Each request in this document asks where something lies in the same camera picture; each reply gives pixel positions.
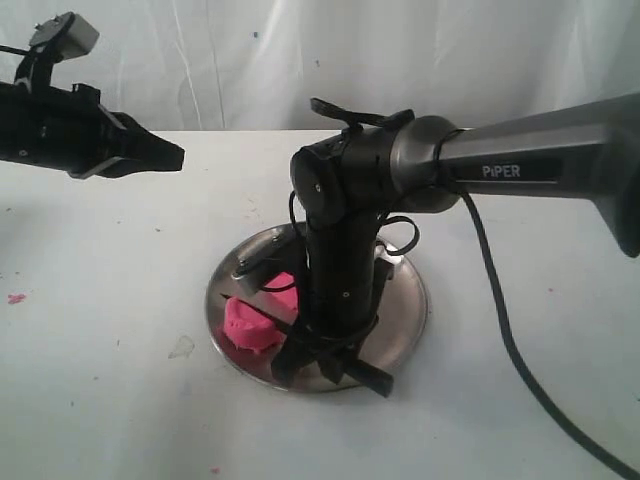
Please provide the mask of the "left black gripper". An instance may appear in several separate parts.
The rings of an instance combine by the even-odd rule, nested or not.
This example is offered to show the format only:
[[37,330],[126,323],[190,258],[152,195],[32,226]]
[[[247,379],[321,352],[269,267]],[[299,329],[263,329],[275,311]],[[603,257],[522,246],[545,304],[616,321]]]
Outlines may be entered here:
[[100,103],[100,91],[76,84],[64,91],[19,87],[19,162],[75,179],[122,178],[182,169],[184,149],[123,112]]

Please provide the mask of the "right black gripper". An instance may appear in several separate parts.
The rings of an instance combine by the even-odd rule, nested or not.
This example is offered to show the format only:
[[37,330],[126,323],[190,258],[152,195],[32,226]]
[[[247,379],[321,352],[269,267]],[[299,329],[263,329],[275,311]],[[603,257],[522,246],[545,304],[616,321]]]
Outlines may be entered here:
[[[318,343],[361,342],[375,325],[375,248],[377,214],[349,214],[334,224],[308,216],[297,224],[307,254],[297,337],[288,335],[272,359],[277,384],[291,386],[296,375],[316,361]],[[359,358],[344,363],[344,373],[388,398],[394,377]]]

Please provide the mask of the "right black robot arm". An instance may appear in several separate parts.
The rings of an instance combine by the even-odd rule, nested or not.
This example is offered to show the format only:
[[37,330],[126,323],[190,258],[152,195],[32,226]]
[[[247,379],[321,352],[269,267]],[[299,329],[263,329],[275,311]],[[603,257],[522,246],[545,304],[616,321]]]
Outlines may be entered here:
[[332,382],[348,375],[390,392],[391,376],[358,353],[385,282],[377,235],[410,213],[440,213],[472,194],[587,199],[620,249],[639,253],[637,94],[471,129],[410,110],[381,116],[320,99],[311,107],[345,128],[290,162],[305,224],[295,231],[299,315],[271,363],[281,385],[314,363]]

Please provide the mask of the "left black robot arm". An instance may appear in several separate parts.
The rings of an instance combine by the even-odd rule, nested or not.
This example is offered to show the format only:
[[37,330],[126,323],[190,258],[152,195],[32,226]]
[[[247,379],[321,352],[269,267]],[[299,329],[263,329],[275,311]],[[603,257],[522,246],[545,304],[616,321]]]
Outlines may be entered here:
[[100,103],[99,91],[76,84],[29,93],[1,85],[1,159],[58,170],[74,179],[116,179],[141,172],[178,172],[185,151],[122,112]]

